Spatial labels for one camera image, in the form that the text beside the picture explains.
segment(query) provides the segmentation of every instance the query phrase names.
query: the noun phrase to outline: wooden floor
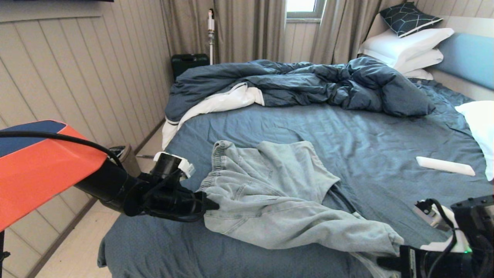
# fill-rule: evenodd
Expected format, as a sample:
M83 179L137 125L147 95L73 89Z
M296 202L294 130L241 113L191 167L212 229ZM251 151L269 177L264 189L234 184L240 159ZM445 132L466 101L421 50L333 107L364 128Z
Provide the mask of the wooden floor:
M139 154L161 151L161 129ZM152 159L137 158L142 172L152 169ZM51 256L37 278L110 278L108 268L96 265L99 243L120 214L96 202Z

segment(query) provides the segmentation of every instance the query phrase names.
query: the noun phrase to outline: light blue sweatpants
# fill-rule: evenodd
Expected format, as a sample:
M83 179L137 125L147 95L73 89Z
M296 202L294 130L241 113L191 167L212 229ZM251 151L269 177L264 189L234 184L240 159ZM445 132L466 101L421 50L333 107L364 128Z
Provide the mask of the light blue sweatpants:
M310 142L236 148L218 141L212 171L199 189L220 205L204 215L206 227L267 249L319 243L351 252L374 277L395 275L375 258L398 255L403 238L386 223L323 206L337 181Z

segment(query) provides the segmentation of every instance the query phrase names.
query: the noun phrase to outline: pillowcase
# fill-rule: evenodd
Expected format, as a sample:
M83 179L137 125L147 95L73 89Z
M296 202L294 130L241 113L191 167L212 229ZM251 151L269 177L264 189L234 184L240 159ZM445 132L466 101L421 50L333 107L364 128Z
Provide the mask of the pillowcase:
M432 28L443 20L442 18L419 11L413 2L392 6L379 13L399 38L411 35L420 30Z
M473 139L477 141L486 160L486 177L488 181L494 179L494 101L473 101L455 107L463 114L470 126Z
M431 50L453 33L451 28L427 29L400 39L392 30L387 30L368 38L360 46L359 53L375 57L390 67L397 68L407 60Z
M418 70L406 72L403 74L403 76L405 76L406 78L419 78L419 79L425 79L425 80L434 80L434 77L432 76L432 74L423 70L423 69L418 69Z
M443 61L443 58L444 56L439 50L431 49L418 57L407 60L399 67L394 67L394 69L400 73L410 72L412 70L439 64Z

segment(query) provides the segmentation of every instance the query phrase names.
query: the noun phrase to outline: baseboard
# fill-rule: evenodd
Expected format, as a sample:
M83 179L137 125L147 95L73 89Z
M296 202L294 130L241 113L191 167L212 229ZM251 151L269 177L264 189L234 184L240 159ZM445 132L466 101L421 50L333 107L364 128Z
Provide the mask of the baseboard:
M151 137L153 137L154 133L156 133L156 131L158 131L158 129L163 126L163 124L165 123L165 121L166 121L166 118L163 118L160 121L160 123L157 126L155 126L155 128L153 128L153 130L151 130L151 132L144 138L144 140L141 142L141 144L139 144L137 146L137 148L135 148L134 154L137 154L138 152L140 152L140 150L149 141L149 139L151 139Z
M81 219L86 215L86 213L93 207L93 205L96 203L97 199L96 198L91 198L89 202L79 211L79 213L72 219L70 224L63 230L63 232L60 234L60 236L55 240L55 242L50 246L48 251L43 254L41 259L38 261L38 263L33 267L31 272L27 275L27 278L35 278L36 275L41 271L41 269L44 267L44 265L48 262L50 257L55 253L57 248L62 244L62 242L69 236L70 232L76 227L76 225L81 221Z

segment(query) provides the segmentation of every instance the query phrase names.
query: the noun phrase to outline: white remote control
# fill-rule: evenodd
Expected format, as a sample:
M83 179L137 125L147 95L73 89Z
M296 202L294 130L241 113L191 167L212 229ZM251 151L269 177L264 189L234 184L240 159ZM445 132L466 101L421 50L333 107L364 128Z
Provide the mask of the white remote control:
M431 168L431 169L453 172L453 173L460 173L468 176L475 175L472 166L467 164L461 164L461 163L439 160L439 159L423 157L423 156L417 156L416 159L418 164L425 168Z

